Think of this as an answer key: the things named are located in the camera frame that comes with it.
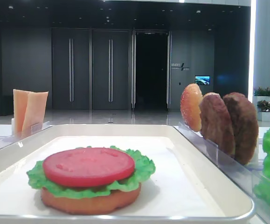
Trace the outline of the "bottom bun slice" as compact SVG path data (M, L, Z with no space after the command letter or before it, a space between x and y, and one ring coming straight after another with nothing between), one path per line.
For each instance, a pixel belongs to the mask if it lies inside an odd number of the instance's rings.
M113 190L108 196L73 199L56 197L46 188L42 188L41 200L48 207L73 215L105 215L135 202L140 191L141 184L136 190L129 192Z

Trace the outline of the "clear acrylic rack right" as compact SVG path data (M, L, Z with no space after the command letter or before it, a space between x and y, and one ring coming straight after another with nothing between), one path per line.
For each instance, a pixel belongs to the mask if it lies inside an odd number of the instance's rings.
M216 144L203 139L188 126L179 123L175 128L234 184L254 199L257 215L270 224L270 179L263 174L263 160L258 159L256 155L253 162L241 165L220 151Z

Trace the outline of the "orange cheese slice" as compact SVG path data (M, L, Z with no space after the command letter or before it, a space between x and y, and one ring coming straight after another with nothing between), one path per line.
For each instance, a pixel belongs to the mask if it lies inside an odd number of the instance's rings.
M23 121L22 132L24 134L31 132L31 127L34 125L42 126L46 103L48 98L47 92L30 92L28 94L27 108Z
M14 133L22 131L23 122L25 119L25 112L28 102L28 94L30 91L13 89L14 100Z

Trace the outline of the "dark double door left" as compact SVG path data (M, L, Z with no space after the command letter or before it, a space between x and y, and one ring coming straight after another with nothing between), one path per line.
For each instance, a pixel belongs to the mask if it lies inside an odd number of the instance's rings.
M53 108L89 109L89 31L53 29Z

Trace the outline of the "green lettuce leaf on bun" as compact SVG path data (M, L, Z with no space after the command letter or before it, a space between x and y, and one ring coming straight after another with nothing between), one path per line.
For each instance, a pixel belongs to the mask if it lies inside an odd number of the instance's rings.
M50 181L45 176L42 167L44 160L42 160L37 161L35 166L27 171L28 184L33 189L46 188L56 197L68 197L73 199L81 199L84 197L93 198L97 196L108 196L113 190L120 190L123 192L136 190L139 187L139 184L147 181L150 176L155 173L156 167L153 160L142 155L140 151L132 149L121 150L116 146L110 146L109 148L125 152L134 159L135 169L129 177L97 187L66 187Z

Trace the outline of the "sesame bun top far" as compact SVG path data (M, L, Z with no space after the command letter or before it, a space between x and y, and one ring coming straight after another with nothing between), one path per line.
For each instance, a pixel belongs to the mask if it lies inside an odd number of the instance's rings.
M180 112L185 123L195 132L201 130L199 105L203 100L202 92L197 84L189 84L180 99Z

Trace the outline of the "brown meat patty front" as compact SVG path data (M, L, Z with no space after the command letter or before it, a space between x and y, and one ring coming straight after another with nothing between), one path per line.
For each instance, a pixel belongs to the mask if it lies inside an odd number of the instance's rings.
M199 105L201 134L217 144L219 150L230 157L235 155L235 138L228 109L218 94L203 97Z

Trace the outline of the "orange cheese slice right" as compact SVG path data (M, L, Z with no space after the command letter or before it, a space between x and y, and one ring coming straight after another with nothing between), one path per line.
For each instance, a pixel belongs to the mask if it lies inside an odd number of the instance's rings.
M28 94L27 108L23 121L22 132L24 134L31 132L31 127L34 125L42 126L46 103L48 98L47 92L30 92Z

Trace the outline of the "open glass doorway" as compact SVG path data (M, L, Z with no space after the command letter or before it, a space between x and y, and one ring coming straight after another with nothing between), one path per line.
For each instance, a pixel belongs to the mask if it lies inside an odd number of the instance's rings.
M165 111L168 33L135 32L134 111Z

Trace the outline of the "orange cheese slice left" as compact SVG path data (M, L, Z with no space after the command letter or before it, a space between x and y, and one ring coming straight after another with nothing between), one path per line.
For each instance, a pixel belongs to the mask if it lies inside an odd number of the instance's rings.
M30 91L13 89L14 100L14 133L22 131L23 122L25 119L25 112L28 102L28 94Z

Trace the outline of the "brown meat patty rear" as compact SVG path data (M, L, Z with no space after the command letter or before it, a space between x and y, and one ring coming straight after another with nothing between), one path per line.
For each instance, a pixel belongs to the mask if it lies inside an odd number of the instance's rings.
M235 138L235 160L248 164L255 152L258 138L257 113L245 95L232 92L223 97L230 114Z

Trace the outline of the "brown meat patty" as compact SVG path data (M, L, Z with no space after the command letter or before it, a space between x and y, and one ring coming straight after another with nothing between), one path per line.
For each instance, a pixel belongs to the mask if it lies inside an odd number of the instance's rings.
M218 94L203 97L199 105L201 134L217 144L219 150L230 157L235 155L235 138L228 109Z
M223 97L230 114L235 138L235 160L248 164L255 152L258 138L257 113L245 95L232 92Z

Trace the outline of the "clear acrylic rack left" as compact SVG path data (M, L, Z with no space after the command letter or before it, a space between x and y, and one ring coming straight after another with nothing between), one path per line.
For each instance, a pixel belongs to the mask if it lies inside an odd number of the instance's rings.
M14 134L13 124L11 125L0 125L0 149L9 146L13 143L21 141L22 139L36 134L48 127L50 127L50 122L44 122L42 124L35 124L31 126L30 129L23 131L21 133Z

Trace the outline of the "dark double door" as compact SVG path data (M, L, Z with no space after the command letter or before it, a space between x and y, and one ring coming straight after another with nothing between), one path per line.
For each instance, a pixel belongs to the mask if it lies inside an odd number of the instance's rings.
M94 30L92 33L94 110L129 108L129 33Z
M53 108L89 109L89 31L53 29Z

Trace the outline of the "small wall screen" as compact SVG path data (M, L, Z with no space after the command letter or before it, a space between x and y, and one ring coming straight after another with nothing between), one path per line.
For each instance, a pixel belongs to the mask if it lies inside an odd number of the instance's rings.
M197 85L210 85L210 76L195 76L194 83Z

